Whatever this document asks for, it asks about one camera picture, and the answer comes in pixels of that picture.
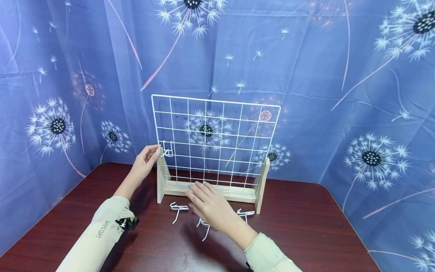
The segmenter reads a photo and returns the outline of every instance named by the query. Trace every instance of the white wire grid panel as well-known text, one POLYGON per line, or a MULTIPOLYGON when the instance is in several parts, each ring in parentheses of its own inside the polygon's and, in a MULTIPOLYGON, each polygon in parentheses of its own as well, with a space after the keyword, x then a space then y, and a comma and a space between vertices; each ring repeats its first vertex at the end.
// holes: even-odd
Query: white wire grid panel
POLYGON ((275 159, 269 147, 280 106, 159 94, 151 100, 168 186, 199 180, 253 188, 265 159, 275 159))

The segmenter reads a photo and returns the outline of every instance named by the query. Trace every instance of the white wire hook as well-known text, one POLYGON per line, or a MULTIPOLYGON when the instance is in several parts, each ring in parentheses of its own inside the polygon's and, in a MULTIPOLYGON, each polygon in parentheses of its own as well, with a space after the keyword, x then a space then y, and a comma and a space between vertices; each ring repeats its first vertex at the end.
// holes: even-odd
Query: white wire hook
POLYGON ((202 220, 201 217, 199 218, 199 222, 198 222, 198 224, 196 225, 196 227, 198 227, 200 224, 201 224, 201 225, 204 225, 204 226, 207 226, 207 232, 205 233, 205 237, 204 237, 204 239, 202 239, 202 241, 204 242, 204 240, 207 238, 208 231, 210 231, 210 225, 207 224, 206 222, 204 222, 204 220, 202 220))
POLYGON ((172 224, 174 224, 177 221, 178 215, 180 214, 180 211, 189 210, 188 206, 178 206, 175 202, 172 202, 171 204, 169 204, 169 206, 171 207, 171 210, 177 211, 177 216, 175 217, 175 220, 174 220, 174 222, 172 222, 172 224))
POLYGON ((245 217, 245 222, 246 224, 248 223, 248 216, 252 216, 255 214, 254 211, 250 211, 250 212, 241 212, 242 209, 238 209, 237 210, 237 215, 240 217, 245 217))

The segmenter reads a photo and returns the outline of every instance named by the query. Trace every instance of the blue fabric backdrop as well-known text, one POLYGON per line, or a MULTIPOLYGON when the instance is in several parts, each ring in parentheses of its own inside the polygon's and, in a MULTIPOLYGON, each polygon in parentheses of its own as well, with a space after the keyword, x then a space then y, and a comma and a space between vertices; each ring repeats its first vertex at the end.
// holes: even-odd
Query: blue fabric backdrop
POLYGON ((434 27, 434 0, 0 1, 0 254, 156 142, 168 94, 280 105, 270 177, 328 188, 382 271, 435 271, 434 27))

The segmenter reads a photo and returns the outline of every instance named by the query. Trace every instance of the wooden base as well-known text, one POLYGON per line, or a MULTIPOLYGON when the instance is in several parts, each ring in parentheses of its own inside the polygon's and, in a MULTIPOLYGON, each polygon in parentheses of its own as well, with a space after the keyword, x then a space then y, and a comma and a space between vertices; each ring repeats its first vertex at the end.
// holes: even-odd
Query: wooden base
MULTIPOLYGON (((214 187, 228 201, 237 201, 255 204, 255 213, 260 214, 261 204, 263 202, 264 188, 266 186, 266 177, 269 171, 270 161, 266 157, 260 170, 260 175, 254 180, 253 188, 243 188, 227 185, 215 185, 214 187)), ((164 156, 157 160, 157 203, 160 204, 164 195, 185 196, 184 191, 191 184, 185 181, 172 181, 169 169, 164 156)))

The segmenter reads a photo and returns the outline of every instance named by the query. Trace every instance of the right hand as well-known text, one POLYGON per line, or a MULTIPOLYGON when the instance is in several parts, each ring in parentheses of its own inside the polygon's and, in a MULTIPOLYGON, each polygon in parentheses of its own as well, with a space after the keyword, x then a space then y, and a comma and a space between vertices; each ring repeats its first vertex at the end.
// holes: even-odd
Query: right hand
POLYGON ((187 197, 192 201, 189 206, 202 220, 227 235, 237 228, 242 219, 213 185, 206 181, 195 182, 189 188, 191 191, 186 191, 187 197))

